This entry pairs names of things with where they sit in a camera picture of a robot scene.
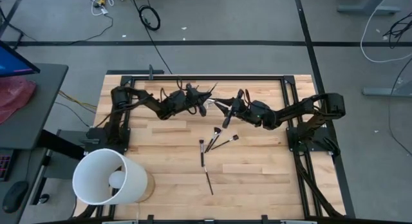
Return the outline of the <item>white paper cup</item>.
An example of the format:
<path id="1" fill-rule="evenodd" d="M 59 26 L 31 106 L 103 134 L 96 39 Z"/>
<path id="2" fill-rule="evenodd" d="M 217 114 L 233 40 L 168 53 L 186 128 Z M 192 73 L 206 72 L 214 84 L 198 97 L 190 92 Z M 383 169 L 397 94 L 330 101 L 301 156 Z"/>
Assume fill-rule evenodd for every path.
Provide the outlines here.
<path id="1" fill-rule="evenodd" d="M 109 185 L 109 176 L 124 171 L 120 189 Z M 88 205 L 119 205 L 143 202 L 154 193 L 153 175 L 142 165 L 111 149 L 99 149 L 85 156 L 77 165 L 72 181 L 75 195 Z"/>

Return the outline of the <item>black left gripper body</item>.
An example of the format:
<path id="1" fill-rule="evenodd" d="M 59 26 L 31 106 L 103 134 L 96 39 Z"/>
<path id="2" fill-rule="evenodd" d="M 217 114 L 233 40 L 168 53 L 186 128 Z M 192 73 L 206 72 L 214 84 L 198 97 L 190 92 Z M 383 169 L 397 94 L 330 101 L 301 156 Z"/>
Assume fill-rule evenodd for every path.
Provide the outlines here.
<path id="1" fill-rule="evenodd" d="M 160 118 L 170 118 L 182 111 L 188 111 L 191 115 L 199 112 L 202 117 L 205 117 L 207 111 L 205 106 L 199 103 L 198 93 L 199 91 L 193 88 L 190 83 L 186 84 L 185 89 L 180 88 L 168 96 L 162 88 L 160 90 L 160 103 L 163 108 L 160 112 Z"/>

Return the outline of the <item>red cloth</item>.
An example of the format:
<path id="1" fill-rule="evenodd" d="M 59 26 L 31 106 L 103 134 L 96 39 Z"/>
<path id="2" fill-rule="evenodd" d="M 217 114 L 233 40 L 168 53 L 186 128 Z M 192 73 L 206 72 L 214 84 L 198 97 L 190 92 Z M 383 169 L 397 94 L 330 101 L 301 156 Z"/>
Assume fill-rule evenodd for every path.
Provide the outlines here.
<path id="1" fill-rule="evenodd" d="M 22 76 L 0 78 L 0 124 L 27 104 L 35 89 L 36 83 Z"/>

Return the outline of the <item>black computer mouse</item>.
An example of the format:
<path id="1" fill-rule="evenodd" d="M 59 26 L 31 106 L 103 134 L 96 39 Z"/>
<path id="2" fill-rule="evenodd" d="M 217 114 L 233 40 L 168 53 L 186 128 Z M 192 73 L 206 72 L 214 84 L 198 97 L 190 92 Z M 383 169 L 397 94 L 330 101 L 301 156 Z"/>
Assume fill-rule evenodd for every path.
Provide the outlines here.
<path id="1" fill-rule="evenodd" d="M 7 214 L 16 212 L 22 205 L 28 187 L 29 183 L 27 181 L 15 182 L 3 198 L 2 210 Z"/>

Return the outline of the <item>fan bristle makeup brush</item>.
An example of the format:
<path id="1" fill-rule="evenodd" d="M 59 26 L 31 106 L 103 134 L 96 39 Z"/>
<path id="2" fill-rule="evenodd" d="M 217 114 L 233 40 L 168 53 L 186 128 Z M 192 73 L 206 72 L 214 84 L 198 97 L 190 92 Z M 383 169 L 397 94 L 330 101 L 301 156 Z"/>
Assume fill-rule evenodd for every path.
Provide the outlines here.
<path id="1" fill-rule="evenodd" d="M 214 128 L 214 133 L 213 133 L 213 135 L 212 135 L 212 138 L 211 138 L 210 142 L 208 143 L 207 147 L 205 148 L 204 153 L 207 153 L 207 152 L 211 149 L 211 147 L 213 146 L 213 144 L 215 143 L 215 141 L 218 139 L 218 137 L 220 136 L 220 134 L 221 134 L 221 129 L 218 128 L 218 127 L 215 127 L 215 128 Z"/>

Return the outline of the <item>computer monitor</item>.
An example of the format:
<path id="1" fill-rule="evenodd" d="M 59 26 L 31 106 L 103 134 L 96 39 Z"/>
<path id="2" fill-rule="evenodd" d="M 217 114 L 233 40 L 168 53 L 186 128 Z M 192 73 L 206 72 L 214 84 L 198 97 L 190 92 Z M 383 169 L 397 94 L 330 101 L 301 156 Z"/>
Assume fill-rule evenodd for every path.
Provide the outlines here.
<path id="1" fill-rule="evenodd" d="M 0 41 L 0 78 L 40 73 L 40 69 Z"/>

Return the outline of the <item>black keyboard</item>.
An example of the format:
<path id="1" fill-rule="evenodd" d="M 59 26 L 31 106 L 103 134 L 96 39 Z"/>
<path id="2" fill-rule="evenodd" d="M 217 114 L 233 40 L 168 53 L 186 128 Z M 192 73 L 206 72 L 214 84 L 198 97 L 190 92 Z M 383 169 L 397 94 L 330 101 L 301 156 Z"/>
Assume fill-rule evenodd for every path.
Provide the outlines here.
<path id="1" fill-rule="evenodd" d="M 0 149 L 0 182 L 8 180 L 16 153 L 13 149 Z"/>

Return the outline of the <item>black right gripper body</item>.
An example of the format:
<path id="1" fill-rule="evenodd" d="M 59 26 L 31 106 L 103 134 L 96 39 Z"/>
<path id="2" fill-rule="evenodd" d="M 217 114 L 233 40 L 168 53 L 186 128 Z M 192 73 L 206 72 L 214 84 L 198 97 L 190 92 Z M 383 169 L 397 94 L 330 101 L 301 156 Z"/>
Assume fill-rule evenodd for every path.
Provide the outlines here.
<path id="1" fill-rule="evenodd" d="M 262 126 L 264 129 L 272 130 L 276 128 L 276 114 L 267 105 L 260 101 L 250 101 L 248 91 L 242 89 L 238 91 L 229 111 L 225 115 L 222 128 L 228 128 L 232 117 L 252 124 L 255 127 Z"/>

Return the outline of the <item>grey desk foot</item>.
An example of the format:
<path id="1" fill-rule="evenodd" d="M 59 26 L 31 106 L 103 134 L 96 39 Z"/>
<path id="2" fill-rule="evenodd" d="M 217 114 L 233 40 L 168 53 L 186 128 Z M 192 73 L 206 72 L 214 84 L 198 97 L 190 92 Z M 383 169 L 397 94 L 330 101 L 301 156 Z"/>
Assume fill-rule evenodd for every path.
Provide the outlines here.
<path id="1" fill-rule="evenodd" d="M 391 88 L 363 88 L 362 94 L 366 96 L 382 97 L 412 97 L 412 89 Z"/>
<path id="2" fill-rule="evenodd" d="M 385 6 L 385 0 L 368 0 L 364 4 L 339 5 L 337 12 L 355 15 L 394 15 L 401 9 L 397 6 Z"/>

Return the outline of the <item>white light bulb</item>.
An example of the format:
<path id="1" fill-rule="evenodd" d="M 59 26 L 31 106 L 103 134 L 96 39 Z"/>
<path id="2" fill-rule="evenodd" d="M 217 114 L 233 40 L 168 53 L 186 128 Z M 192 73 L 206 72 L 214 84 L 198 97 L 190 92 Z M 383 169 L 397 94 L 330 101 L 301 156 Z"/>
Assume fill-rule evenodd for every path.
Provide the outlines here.
<path id="1" fill-rule="evenodd" d="M 120 189 L 126 179 L 124 171 L 115 171 L 109 176 L 109 185 L 114 189 Z"/>

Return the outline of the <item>black table frame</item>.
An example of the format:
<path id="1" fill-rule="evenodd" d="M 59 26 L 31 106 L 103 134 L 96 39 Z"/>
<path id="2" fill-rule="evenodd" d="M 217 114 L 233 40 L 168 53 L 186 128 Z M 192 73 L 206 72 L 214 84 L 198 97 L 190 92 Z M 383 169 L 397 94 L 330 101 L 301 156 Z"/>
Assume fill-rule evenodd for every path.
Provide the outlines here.
<path id="1" fill-rule="evenodd" d="M 206 92 L 216 82 L 218 85 L 210 98 L 232 98 L 240 89 L 248 90 L 250 101 L 261 101 L 276 111 L 320 95 L 308 75 L 156 75 L 152 80 L 110 75 L 104 79 L 95 125 L 111 112 L 111 90 L 117 86 L 144 89 L 154 98 L 160 98 L 162 88 L 167 96 L 179 86 L 185 88 L 187 83 Z M 156 187 L 150 198 L 119 205 L 88 205 L 78 199 L 79 202 L 96 213 L 101 206 L 107 206 L 108 221 L 242 223 L 255 219 L 344 219 L 333 163 L 339 149 L 324 137 L 325 124 L 315 132 L 314 141 L 308 143 L 308 151 L 295 153 L 290 146 L 296 127 L 309 121 L 311 115 L 283 122 L 271 131 L 236 117 L 231 118 L 228 128 L 222 128 L 224 114 L 214 104 L 203 105 L 207 111 L 205 117 L 183 111 L 160 120 L 145 106 L 128 113 L 129 146 L 120 154 L 153 175 Z M 201 167 L 199 140 L 204 140 L 205 150 L 215 127 L 221 129 L 221 134 L 204 153 L 212 196 Z M 212 150 L 233 135 L 239 139 Z"/>

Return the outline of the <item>black desk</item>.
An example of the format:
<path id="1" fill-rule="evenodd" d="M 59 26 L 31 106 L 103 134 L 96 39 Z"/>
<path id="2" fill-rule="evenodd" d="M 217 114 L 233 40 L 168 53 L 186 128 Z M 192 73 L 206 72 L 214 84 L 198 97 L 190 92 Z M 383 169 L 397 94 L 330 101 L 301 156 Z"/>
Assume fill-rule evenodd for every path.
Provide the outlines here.
<path id="1" fill-rule="evenodd" d="M 1 206 L 7 192 L 19 184 L 26 186 L 26 192 L 19 199 L 17 211 L 24 210 L 47 151 L 51 150 L 76 161 L 84 156 L 81 146 L 44 128 L 69 67 L 64 64 L 37 63 L 35 66 L 40 69 L 40 73 L 24 76 L 26 80 L 35 83 L 33 95 L 26 105 L 0 124 L 0 153 L 13 151 L 16 154 L 8 179 L 0 182 L 0 212 L 3 211 Z"/>

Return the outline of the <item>dark bristle makeup brush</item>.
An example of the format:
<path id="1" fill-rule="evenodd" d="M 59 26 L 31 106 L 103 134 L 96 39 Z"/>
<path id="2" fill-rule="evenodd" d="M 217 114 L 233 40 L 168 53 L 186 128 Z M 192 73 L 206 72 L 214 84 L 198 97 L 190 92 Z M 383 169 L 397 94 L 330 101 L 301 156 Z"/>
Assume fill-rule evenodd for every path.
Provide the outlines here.
<path id="1" fill-rule="evenodd" d="M 219 148 L 219 147 L 221 147 L 221 146 L 223 146 L 223 145 L 225 145 L 225 144 L 228 144 L 229 142 L 236 141 L 236 140 L 238 140 L 238 139 L 239 139 L 239 136 L 238 136 L 238 135 L 233 135 L 232 138 L 230 138 L 229 140 L 227 140 L 227 141 L 225 141 L 225 142 L 223 142 L 223 143 L 218 144 L 217 146 L 213 147 L 212 150 L 213 150 L 213 149 L 216 149 L 216 148 Z"/>

